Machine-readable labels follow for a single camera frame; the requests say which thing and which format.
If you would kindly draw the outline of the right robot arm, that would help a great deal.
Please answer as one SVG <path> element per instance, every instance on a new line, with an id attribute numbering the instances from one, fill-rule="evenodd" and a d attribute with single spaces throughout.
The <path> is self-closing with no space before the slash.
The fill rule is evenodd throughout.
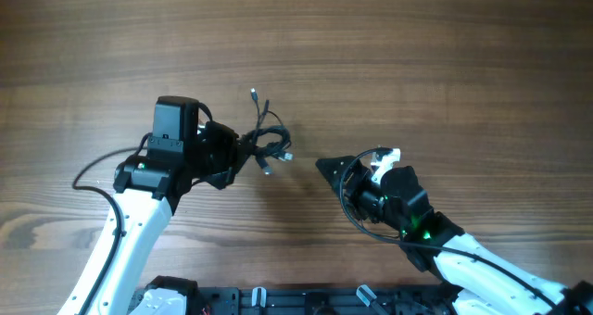
<path id="1" fill-rule="evenodd" d="M 455 313 L 591 313 L 591 283 L 568 288 L 495 255 L 435 210 L 413 167 L 398 161 L 398 150 L 374 148 L 320 158 L 316 167 L 360 232 L 399 246 L 416 269 L 454 287 Z"/>

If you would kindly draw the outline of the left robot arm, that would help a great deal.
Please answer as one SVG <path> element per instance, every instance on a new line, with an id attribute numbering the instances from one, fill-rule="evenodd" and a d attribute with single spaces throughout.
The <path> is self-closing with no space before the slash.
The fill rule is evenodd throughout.
<path id="1" fill-rule="evenodd" d="M 247 138 L 214 120 L 194 98 L 165 95 L 153 129 L 116 168 L 113 188 L 96 193 L 109 203 L 104 228 L 63 314 L 123 314 L 149 254 L 183 195 L 205 182 L 221 190 L 255 152 Z"/>

